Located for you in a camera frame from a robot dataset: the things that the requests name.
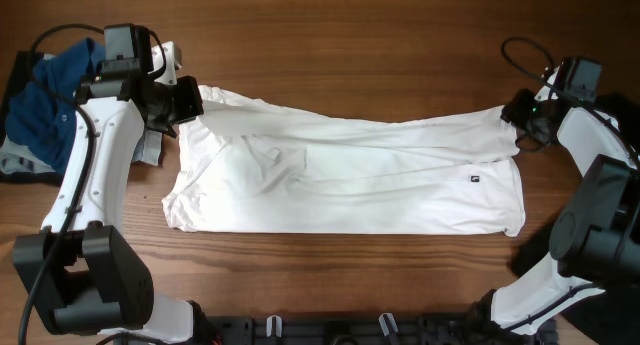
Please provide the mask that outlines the white t-shirt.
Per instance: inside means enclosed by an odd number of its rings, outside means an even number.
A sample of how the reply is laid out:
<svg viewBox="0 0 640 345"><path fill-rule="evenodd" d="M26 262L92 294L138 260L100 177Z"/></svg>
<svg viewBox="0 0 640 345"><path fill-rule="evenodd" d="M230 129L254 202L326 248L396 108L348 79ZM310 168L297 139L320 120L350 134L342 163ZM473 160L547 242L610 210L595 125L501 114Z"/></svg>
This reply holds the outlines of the white t-shirt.
<svg viewBox="0 0 640 345"><path fill-rule="evenodd" d="M201 86L162 205L185 232L516 236L515 128L499 108L399 123Z"/></svg>

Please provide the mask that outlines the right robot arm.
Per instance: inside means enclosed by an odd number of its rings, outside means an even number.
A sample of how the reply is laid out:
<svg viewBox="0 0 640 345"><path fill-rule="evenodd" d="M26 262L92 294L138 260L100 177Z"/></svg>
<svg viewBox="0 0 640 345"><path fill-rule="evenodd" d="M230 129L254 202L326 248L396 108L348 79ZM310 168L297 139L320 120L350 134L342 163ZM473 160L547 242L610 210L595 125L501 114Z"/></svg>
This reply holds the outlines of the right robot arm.
<svg viewBox="0 0 640 345"><path fill-rule="evenodd" d="M583 179L551 229L548 252L507 287L474 303L465 344L543 343L539 329L581 301L639 283L639 108L598 96L602 66L569 57L503 112L536 140L571 154Z"/></svg>

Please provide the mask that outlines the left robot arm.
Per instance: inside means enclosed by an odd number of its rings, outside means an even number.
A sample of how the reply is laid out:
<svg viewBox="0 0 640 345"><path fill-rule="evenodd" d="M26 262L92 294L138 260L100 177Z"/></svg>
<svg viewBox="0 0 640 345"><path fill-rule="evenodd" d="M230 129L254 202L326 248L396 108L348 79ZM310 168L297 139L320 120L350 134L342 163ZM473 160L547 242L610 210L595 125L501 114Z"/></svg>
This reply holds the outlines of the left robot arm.
<svg viewBox="0 0 640 345"><path fill-rule="evenodd" d="M176 76L150 29L105 27L106 57L84 76L70 105L76 128L58 196L38 233L16 239L12 259L28 293L18 340L32 314L53 335L108 344L216 344L201 307L158 293L151 272L121 232L134 149L147 130L175 135L200 116L195 78Z"/></svg>

